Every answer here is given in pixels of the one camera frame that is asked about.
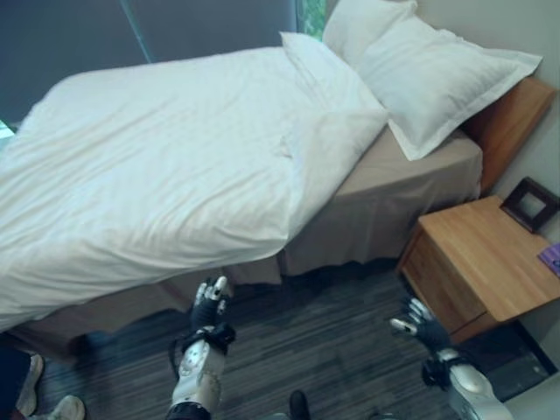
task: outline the robotic arm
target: robotic arm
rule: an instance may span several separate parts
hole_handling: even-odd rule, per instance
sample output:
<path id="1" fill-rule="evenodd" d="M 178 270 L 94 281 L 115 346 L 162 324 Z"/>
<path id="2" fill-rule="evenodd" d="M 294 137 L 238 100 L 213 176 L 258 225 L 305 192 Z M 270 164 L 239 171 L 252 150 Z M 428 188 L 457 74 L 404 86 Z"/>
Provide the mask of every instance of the robotic arm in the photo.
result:
<path id="1" fill-rule="evenodd" d="M 200 285 L 191 312 L 192 334 L 175 339 L 169 358 L 177 385 L 166 420 L 210 420 L 218 409 L 221 374 L 235 330 L 219 323 L 226 309 L 228 280 L 222 276 Z M 178 344 L 182 358 L 175 362 Z"/>
<path id="2" fill-rule="evenodd" d="M 393 318 L 398 331 L 418 338 L 430 350 L 422 376 L 429 385 L 438 385 L 449 394 L 449 403 L 462 420 L 514 420 L 494 395 L 492 385 L 467 359 L 452 348 L 447 331 L 418 299 L 407 307 L 409 321 Z"/>

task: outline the beige bed skirt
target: beige bed skirt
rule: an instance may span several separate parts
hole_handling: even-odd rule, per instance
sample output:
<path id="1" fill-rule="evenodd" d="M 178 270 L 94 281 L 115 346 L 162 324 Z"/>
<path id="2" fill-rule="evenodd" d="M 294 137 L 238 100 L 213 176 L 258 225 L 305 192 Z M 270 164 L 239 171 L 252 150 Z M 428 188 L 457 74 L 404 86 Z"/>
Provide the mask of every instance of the beige bed skirt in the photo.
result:
<path id="1" fill-rule="evenodd" d="M 73 340 L 113 333 L 156 312 L 185 312 L 200 282 L 227 276 L 233 284 L 280 284 L 328 265 L 397 258 L 418 216 L 478 196 L 482 153 L 458 133 L 425 159 L 407 161 L 386 130 L 317 216 L 288 246 L 265 260 L 176 276 L 69 306 L 9 333 L 41 354 L 71 360 Z"/>

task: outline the picture frame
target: picture frame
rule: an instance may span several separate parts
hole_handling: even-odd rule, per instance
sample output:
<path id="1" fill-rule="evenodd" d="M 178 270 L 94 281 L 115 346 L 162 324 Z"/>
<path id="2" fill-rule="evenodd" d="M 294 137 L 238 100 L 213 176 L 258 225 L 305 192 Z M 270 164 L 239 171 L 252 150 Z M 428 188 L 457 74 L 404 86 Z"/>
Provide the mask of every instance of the picture frame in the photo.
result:
<path id="1" fill-rule="evenodd" d="M 540 209 L 536 213 L 528 212 L 523 206 L 523 201 L 527 198 L 534 203 L 540 202 Z M 500 208 L 529 232 L 536 233 L 560 210 L 560 198 L 532 178 L 526 177 L 507 196 Z"/>

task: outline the white duvet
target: white duvet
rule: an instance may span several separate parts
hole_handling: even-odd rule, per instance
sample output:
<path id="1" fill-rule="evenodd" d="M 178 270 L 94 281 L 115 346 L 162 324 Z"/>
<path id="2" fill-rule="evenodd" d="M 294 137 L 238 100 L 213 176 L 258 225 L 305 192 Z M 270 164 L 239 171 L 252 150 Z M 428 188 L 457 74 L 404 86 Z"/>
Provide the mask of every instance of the white duvet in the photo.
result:
<path id="1" fill-rule="evenodd" d="M 274 255 L 386 121 L 353 70 L 297 34 L 63 80 L 0 155 L 0 331 Z"/>

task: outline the purple object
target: purple object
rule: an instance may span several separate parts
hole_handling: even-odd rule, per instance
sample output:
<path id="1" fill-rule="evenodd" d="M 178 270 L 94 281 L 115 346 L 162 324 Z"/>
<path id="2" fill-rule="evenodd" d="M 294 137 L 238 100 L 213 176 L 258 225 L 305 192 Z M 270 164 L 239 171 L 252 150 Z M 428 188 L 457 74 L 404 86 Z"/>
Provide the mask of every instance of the purple object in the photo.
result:
<path id="1" fill-rule="evenodd" d="M 539 254 L 539 258 L 549 269 L 554 271 L 554 274 L 560 277 L 560 243 L 555 243 L 546 248 Z"/>

